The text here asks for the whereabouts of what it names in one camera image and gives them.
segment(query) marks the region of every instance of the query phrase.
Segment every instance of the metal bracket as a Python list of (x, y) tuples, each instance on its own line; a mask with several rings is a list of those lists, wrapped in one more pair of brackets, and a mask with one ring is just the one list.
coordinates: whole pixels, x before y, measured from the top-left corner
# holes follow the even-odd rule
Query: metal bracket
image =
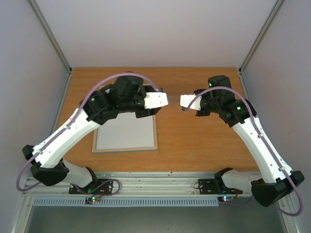
[(230, 195), (230, 194), (242, 194), (243, 192), (238, 189), (226, 188), (224, 192), (220, 192), (214, 183), (214, 179), (199, 179), (198, 180), (201, 195), (210, 195), (210, 194), (218, 194), (218, 195)]
[[(100, 183), (104, 183), (105, 181), (108, 181), (109, 179), (98, 179), (98, 184), (96, 184), (96, 187), (100, 185)], [(96, 194), (102, 194), (103, 190), (104, 190), (104, 194), (111, 194), (112, 188), (113, 188), (113, 181), (107, 182), (102, 186), (104, 189), (99, 188), (97, 190), (95, 190), (93, 193), (91, 193), (92, 195), (96, 195)], [(87, 188), (80, 188), (82, 191), (84, 191), (85, 193), (88, 193), (88, 189)], [(76, 186), (74, 186), (73, 184), (71, 184), (69, 186), (69, 194), (80, 194), (80, 195), (84, 195), (83, 193), (81, 193), (79, 190), (77, 190)]]

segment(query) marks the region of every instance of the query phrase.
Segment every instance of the metal base plate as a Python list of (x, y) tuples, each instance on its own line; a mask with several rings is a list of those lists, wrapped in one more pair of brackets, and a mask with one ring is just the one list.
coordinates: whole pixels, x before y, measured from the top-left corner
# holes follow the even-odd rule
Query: metal base plate
[[(98, 184), (96, 184), (95, 187), (98, 187), (101, 183), (107, 181), (108, 179), (98, 179)], [(112, 188), (113, 188), (113, 181), (111, 182), (107, 182), (103, 185), (104, 187), (104, 194), (111, 194)], [(88, 192), (88, 188), (80, 188), (82, 191), (84, 191), (85, 193)], [(96, 191), (92, 192), (92, 195), (95, 194), (102, 194), (103, 193), (103, 189), (99, 188)], [(74, 185), (70, 185), (69, 187), (69, 194), (81, 194), (84, 195), (83, 193), (81, 193), (79, 190), (77, 190), (77, 188)]]
[[(254, 174), (258, 175), (258, 172), (246, 172), (247, 174)], [(208, 204), (208, 200), (205, 198), (216, 198), (219, 196), (224, 196), (223, 194), (210, 194), (210, 195), (200, 195), (200, 190), (197, 189), (198, 187), (198, 180), (200, 179), (206, 179), (210, 178), (211, 180), (214, 179), (214, 174), (215, 172), (97, 172), (96, 176), (98, 178), (106, 178), (106, 179), (118, 179), (122, 183), (122, 187), (120, 192), (113, 196), (113, 197), (106, 197), (101, 199), (101, 202), (96, 202), (93, 203), (92, 205), (85, 205), (85, 198), (89, 197), (90, 195), (81, 195), (81, 194), (69, 194), (68, 193), (68, 188), (69, 184), (68, 183), (59, 183), (57, 185), (47, 187), (43, 184), (39, 184), (36, 186), (34, 189), (26, 191), (22, 194), (20, 204), (18, 206), (18, 215), (15, 216), (13, 225), (12, 225), (12, 231), (13, 232), (25, 232), (25, 229), (27, 228), (26, 232), (37, 232), (35, 231), (32, 227), (33, 226), (27, 226), (27, 222), (32, 222), (35, 226), (38, 226), (38, 223), (42, 224), (48, 224), (48, 227), (40, 226), (40, 229), (45, 229), (45, 230), (50, 230), (49, 232), (61, 232), (59, 229), (55, 229), (51, 227), (51, 223), (37, 219), (35, 221), (31, 221), (32, 217), (35, 216), (35, 210), (40, 210), (39, 212), (36, 212), (36, 216), (43, 216), (45, 217), (44, 213), (47, 211), (55, 211), (55, 214), (49, 214), (49, 220), (52, 220), (53, 217), (58, 217), (59, 219), (54, 219), (56, 223), (59, 223), (60, 221), (63, 220), (64, 216), (69, 216), (70, 218), (73, 219), (74, 224), (76, 224), (76, 219), (77, 218), (85, 218), (90, 220), (88, 217), (90, 215), (95, 216), (95, 218), (91, 218), (93, 222), (91, 223), (92, 225), (89, 226), (86, 223), (82, 224), (85, 226), (85, 229), (83, 228), (81, 232), (87, 232), (89, 229), (94, 227), (96, 223), (101, 222), (101, 220), (107, 217), (111, 217), (111, 219), (117, 219), (120, 218), (121, 215), (124, 215), (126, 219), (128, 220), (129, 216), (133, 217), (133, 220), (130, 220), (129, 222), (135, 222), (137, 219), (140, 219), (146, 223), (146, 226), (149, 227), (150, 232), (165, 232), (165, 230), (160, 230), (159, 227), (159, 222), (161, 222), (160, 226), (165, 225), (165, 221), (168, 220), (167, 224), (174, 224), (175, 226), (179, 226), (178, 229), (175, 229), (176, 232), (182, 232), (182, 229), (186, 229), (185, 232), (191, 232), (193, 231), (193, 226), (191, 226), (190, 229), (188, 228), (180, 228), (180, 224), (176, 224), (176, 221), (172, 222), (172, 217), (178, 216), (178, 218), (182, 218), (181, 223), (189, 223), (189, 219), (193, 217), (193, 221), (197, 221), (199, 216), (215, 216), (216, 219), (226, 219), (230, 220), (233, 219), (233, 222), (236, 222), (239, 219), (242, 219), (241, 223), (238, 223), (238, 226), (243, 226), (242, 232), (245, 231), (245, 219), (243, 218), (244, 216), (255, 216), (256, 219), (267, 219), (267, 214), (264, 213), (264, 217), (259, 217), (257, 214), (259, 214), (261, 211), (265, 210), (273, 210), (273, 208), (260, 208), (254, 207), (253, 205), (256, 204), (256, 202), (253, 202), (250, 206), (245, 207), (245, 208), (232, 208), (228, 207), (227, 205), (219, 205), (220, 207), (211, 207), (211, 208), (202, 208), (202, 204)], [(37, 182), (37, 180), (33, 177), (28, 177), (27, 182), (25, 187), (29, 187), (30, 185), (33, 185)], [(112, 192), (115, 192), (117, 190), (117, 185), (113, 187)], [(249, 198), (250, 195), (243, 193), (239, 195), (239, 198), (237, 201), (241, 201), (243, 197)], [(167, 205), (167, 202), (163, 204), (163, 200), (168, 200), (171, 201), (171, 205), (175, 205), (175, 203), (181, 203), (185, 204), (188, 206), (193, 205), (191, 208), (187, 208), (182, 212), (182, 208), (178, 207), (176, 208), (176, 211), (169, 212), (169, 209), (171, 207), (165, 207), (165, 209), (162, 209), (162, 205)], [(136, 216), (134, 213), (134, 208), (123, 208), (124, 205), (142, 205), (143, 200), (144, 205), (147, 205), (144, 208), (139, 208), (137, 210), (137, 214), (140, 214), (140, 216)], [(64, 206), (59, 206), (58, 205), (63, 205), (64, 204), (69, 204), (71, 207), (67, 208)], [(291, 198), (285, 197), (282, 200), (280, 200), (279, 205), (281, 209), (285, 211), (294, 211), (294, 205), (292, 203)], [(80, 206), (88, 206), (88, 207), (83, 207), (83, 211), (80, 211), (81, 208)], [(110, 207), (122, 207), (122, 208), (110, 208), (109, 214), (107, 214), (106, 211), (104, 211), (100, 207), (104, 206), (110, 206)], [(254, 214), (248, 213), (243, 214), (243, 210), (256, 210)], [(182, 217), (182, 213), (187, 213), (187, 216)], [(230, 216), (236, 215), (240, 213), (241, 217), (237, 218), (231, 218)], [(285, 216), (283, 215), (286, 228), (288, 229), (288, 232), (291, 233), (297, 233), (301, 232), (300, 230), (296, 230), (296, 228), (299, 225), (299, 221), (297, 217), (290, 217), (290, 216)], [(203, 220), (200, 220), (199, 224), (194, 224), (194, 226), (201, 226), (202, 222), (205, 222), (206, 220), (210, 220), (210, 218), (204, 218)], [(212, 219), (211, 223), (217, 222), (217, 220)], [(66, 223), (69, 225), (71, 224), (70, 220), (66, 218)], [(54, 227), (60, 227), (61, 229), (64, 229), (64, 225), (60, 224), (54, 224)], [(122, 226), (120, 224), (110, 224), (107, 226)], [(215, 228), (215, 232), (221, 232), (221, 229), (219, 227), (222, 227), (223, 224), (217, 224)], [(143, 232), (144, 229), (146, 229), (145, 225), (143, 226), (143, 229), (137, 230), (136, 228), (129, 228), (126, 229), (127, 232), (138, 232), (141, 231)], [(98, 228), (98, 232), (103, 230), (103, 226), (100, 225)], [(200, 231), (200, 229), (195, 230), (195, 232), (206, 232), (206, 227), (204, 227), (203, 231)], [(124, 231), (124, 229), (114, 229), (111, 230), (110, 232), (121, 232)]]

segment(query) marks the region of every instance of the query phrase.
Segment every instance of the ventilation slot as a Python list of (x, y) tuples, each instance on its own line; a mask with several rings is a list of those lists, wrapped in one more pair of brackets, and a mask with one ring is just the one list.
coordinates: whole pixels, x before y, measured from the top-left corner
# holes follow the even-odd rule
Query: ventilation slot
[(34, 206), (143, 207), (143, 206), (218, 206), (216, 197), (105, 197), (87, 204), (83, 197), (36, 197)]

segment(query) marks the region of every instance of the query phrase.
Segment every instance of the gray wall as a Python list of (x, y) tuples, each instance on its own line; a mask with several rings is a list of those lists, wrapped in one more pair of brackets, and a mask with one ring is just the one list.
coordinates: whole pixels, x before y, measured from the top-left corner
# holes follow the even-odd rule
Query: gray wall
[(49, 133), (67, 73), (26, 0), (0, 7), (0, 226), (8, 232), (21, 193), (21, 149)]
[(72, 67), (239, 67), (275, 0), (37, 0)]
[(247, 89), (279, 153), (305, 182), (300, 222), (311, 229), (311, 1), (285, 1), (245, 70)]

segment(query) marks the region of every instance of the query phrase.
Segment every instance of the wooden table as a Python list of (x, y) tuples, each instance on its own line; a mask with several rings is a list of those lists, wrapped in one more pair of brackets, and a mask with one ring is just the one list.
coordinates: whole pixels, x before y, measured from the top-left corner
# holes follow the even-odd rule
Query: wooden table
[(93, 154), (93, 133), (90, 133), (66, 154), (66, 160), (95, 171), (218, 171), (227, 166), (258, 170), (242, 140), (218, 115), (196, 117), (194, 110), (182, 112), (179, 106), (181, 94), (207, 88), (207, 79), (215, 75), (228, 76), (232, 87), (242, 93), (237, 71), (232, 67), (75, 68), (59, 125), (70, 117), (93, 85), (125, 71), (151, 78), (169, 95), (170, 105), (156, 115), (158, 150)]

